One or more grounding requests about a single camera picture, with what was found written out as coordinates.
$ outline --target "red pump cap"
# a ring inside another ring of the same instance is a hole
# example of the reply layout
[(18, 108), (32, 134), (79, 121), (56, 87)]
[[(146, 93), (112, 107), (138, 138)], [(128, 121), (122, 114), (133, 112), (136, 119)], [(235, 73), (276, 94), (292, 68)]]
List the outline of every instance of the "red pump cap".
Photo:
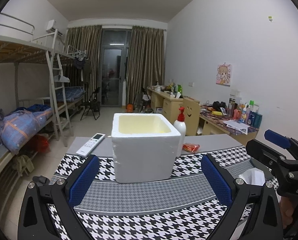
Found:
[(181, 113), (178, 115), (178, 121), (179, 122), (184, 122), (184, 114), (183, 114), (184, 107), (180, 107), (179, 110), (180, 110)]

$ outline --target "brown curtain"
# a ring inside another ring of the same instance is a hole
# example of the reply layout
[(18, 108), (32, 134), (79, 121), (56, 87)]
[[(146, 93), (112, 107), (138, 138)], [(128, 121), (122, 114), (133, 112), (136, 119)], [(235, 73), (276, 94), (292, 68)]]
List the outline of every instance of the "brown curtain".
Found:
[(163, 30), (134, 26), (132, 28), (127, 67), (127, 104), (133, 104), (141, 87), (164, 82)]
[[(101, 33), (101, 25), (84, 26), (70, 28), (66, 37), (65, 49), (67, 49), (68, 45), (72, 45), (78, 50), (87, 50), (87, 56), (91, 65), (91, 74), (90, 80), (87, 80), (89, 86), (86, 91), (86, 98), (89, 98), (90, 94), (97, 88)], [(65, 76), (70, 78), (69, 86), (82, 86), (81, 70), (78, 70), (73, 65), (68, 65), (65, 68)]]

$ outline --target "air conditioner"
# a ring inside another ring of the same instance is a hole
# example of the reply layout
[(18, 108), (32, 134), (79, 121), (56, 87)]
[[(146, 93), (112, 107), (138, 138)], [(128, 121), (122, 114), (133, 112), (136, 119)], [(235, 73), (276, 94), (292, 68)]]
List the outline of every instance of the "air conditioner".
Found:
[(59, 31), (59, 28), (58, 28), (58, 26), (57, 26), (57, 22), (56, 22), (56, 20), (50, 20), (50, 21), (48, 22), (46, 31), (47, 31), (48, 33), (53, 33), (53, 32), (56, 31), (56, 29), (58, 29), (58, 35), (59, 35), (60, 37), (62, 37), (62, 36), (63, 36), (63, 33)]

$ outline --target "air conditioner remote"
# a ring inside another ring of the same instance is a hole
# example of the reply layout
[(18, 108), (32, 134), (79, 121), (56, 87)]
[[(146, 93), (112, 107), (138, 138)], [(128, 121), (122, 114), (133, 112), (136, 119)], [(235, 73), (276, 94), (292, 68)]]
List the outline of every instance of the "air conditioner remote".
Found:
[(76, 154), (82, 157), (87, 157), (92, 150), (101, 142), (105, 137), (103, 133), (96, 133), (89, 141), (87, 141), (79, 150), (76, 151)]

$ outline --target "blue gripper pad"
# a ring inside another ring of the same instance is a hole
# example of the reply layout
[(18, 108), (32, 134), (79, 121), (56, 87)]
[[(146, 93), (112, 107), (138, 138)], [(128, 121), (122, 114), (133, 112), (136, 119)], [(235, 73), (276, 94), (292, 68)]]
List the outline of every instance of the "blue gripper pad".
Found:
[(95, 179), (95, 176), (99, 171), (100, 163), (98, 157), (95, 155), (90, 155), (88, 158), (92, 158), (92, 160), (80, 173), (79, 177), (69, 190), (68, 203), (72, 208), (81, 204), (92, 181)]
[(220, 204), (230, 207), (233, 202), (231, 188), (225, 182), (207, 155), (203, 156), (201, 159), (201, 169), (220, 201)]
[(288, 149), (291, 147), (290, 140), (287, 137), (273, 132), (271, 130), (266, 130), (266, 132), (264, 133), (264, 138), (267, 141), (272, 142), (275, 145), (278, 145), (282, 149)]

